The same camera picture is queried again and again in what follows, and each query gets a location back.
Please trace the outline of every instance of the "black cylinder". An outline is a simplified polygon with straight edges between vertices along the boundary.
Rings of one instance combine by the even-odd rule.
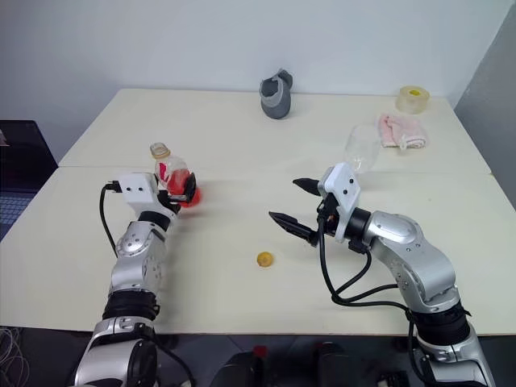
[[[452,345],[464,341],[470,332],[466,311],[458,302],[439,313],[412,313],[418,335],[429,344]]]
[[[119,290],[107,299],[103,319],[121,316],[140,316],[154,320],[160,313],[156,296],[140,290]]]
[[[370,216],[371,213],[369,211],[356,207],[352,212],[349,222],[347,222],[344,236],[348,239],[362,240]]]

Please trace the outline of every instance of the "plastic bottle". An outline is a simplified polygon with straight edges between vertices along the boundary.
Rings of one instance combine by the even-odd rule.
[[[182,195],[186,179],[190,176],[190,171],[186,163],[178,156],[174,156],[170,149],[163,143],[151,145],[152,157],[156,160],[154,173],[160,183],[171,195]],[[197,205],[201,201],[201,190],[197,187],[190,203],[180,203],[183,207]]]

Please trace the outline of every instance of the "white cable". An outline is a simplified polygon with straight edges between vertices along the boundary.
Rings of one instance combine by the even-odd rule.
[[[0,375],[8,387],[24,387],[30,376],[29,362],[23,357],[19,345],[21,331],[20,328],[0,327],[0,350],[6,347],[6,350],[0,353]],[[9,340],[8,345],[3,344],[4,339]],[[16,360],[19,360],[19,374],[18,381],[15,384],[9,378],[9,369]]]
[[[6,361],[7,357],[9,357],[10,351],[12,350],[12,347],[13,347],[14,340],[13,340],[13,335],[10,333],[10,331],[8,329],[1,328],[0,331],[2,332],[2,335],[9,337],[9,345],[7,346],[6,352],[5,352],[5,354],[2,354],[0,356],[0,365],[2,365]],[[2,337],[2,340],[0,341],[0,349],[2,348],[2,343],[3,343],[3,337]]]

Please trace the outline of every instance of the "silver robot arm segment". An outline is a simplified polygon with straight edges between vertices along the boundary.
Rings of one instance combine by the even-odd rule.
[[[166,257],[167,230],[173,227],[177,204],[168,202],[151,173],[119,178],[118,192],[137,216],[116,244],[102,321],[77,368],[75,385],[152,387],[156,385],[157,353],[153,320],[160,311],[156,295]]]
[[[375,211],[363,242],[393,274],[418,327],[418,342],[437,381],[478,381],[493,375],[473,326],[466,321],[450,260],[427,242],[412,219]]]

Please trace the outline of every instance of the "white table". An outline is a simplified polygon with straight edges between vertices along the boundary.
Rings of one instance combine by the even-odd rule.
[[[122,172],[149,169],[55,171],[0,243],[0,325],[93,329],[114,264],[98,217],[99,190]],[[170,239],[158,331],[406,335],[399,310],[332,304],[317,251],[269,218],[268,210],[278,210],[315,225],[318,198],[290,183],[305,171],[304,164],[292,164],[224,178],[201,175],[204,201],[181,213]],[[417,219],[428,240],[451,259],[479,334],[516,333],[516,304],[508,290],[516,273],[516,214],[492,176],[367,173],[360,184],[362,208]],[[107,194],[106,217],[115,238],[134,219],[115,193]],[[270,268],[256,264],[262,251],[276,257]],[[364,263],[330,238],[327,256],[336,284]],[[376,261],[352,292],[392,282]],[[397,290],[382,297],[401,301]]]
[[[60,166],[145,167],[148,146],[166,143],[207,176],[285,169],[318,177],[343,160],[351,129],[393,112],[394,97],[294,94],[289,116],[273,120],[256,93],[123,89],[70,149]],[[489,173],[445,98],[418,116],[430,146],[381,149],[373,170]]]

